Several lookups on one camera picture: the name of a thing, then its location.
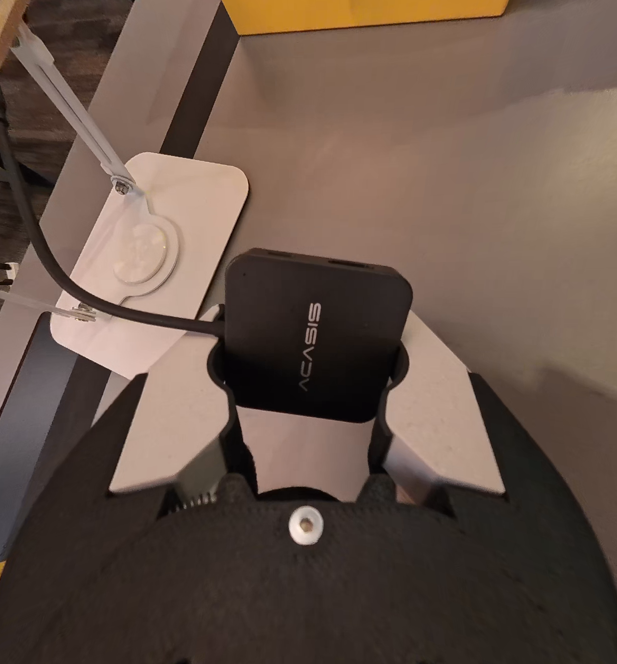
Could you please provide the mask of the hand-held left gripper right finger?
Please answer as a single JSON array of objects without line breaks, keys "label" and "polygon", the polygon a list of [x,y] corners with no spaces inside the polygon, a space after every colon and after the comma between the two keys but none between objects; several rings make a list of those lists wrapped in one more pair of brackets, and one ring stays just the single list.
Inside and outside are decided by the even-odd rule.
[{"label": "hand-held left gripper right finger", "polygon": [[402,502],[439,489],[505,494],[467,366],[412,311],[381,396],[378,458]]}]

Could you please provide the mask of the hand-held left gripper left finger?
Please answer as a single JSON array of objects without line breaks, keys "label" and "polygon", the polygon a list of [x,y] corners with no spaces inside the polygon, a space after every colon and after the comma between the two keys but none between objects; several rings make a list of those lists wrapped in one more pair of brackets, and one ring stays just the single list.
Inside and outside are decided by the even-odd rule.
[{"label": "hand-held left gripper left finger", "polygon": [[221,340],[185,333],[148,371],[109,486],[214,497],[239,462],[239,420],[221,380]]}]

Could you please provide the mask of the yellow plastic bin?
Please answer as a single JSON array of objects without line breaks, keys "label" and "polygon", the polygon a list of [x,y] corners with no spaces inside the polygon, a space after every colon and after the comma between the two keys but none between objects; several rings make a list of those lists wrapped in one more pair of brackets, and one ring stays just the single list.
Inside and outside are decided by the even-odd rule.
[{"label": "yellow plastic bin", "polygon": [[496,18],[508,1],[223,1],[240,36]]}]

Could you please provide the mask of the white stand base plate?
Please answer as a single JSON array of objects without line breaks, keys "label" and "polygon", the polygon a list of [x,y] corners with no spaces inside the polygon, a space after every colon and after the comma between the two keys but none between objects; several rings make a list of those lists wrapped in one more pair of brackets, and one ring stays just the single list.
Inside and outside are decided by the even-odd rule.
[{"label": "white stand base plate", "polygon": [[55,343],[126,378],[144,374],[185,333],[223,338],[215,308],[197,313],[249,193],[242,170],[141,153],[124,163],[22,22],[11,48],[97,158],[112,190],[70,275],[41,231],[8,133],[0,86],[0,154],[30,242],[62,289],[55,305],[0,294],[50,313]]}]

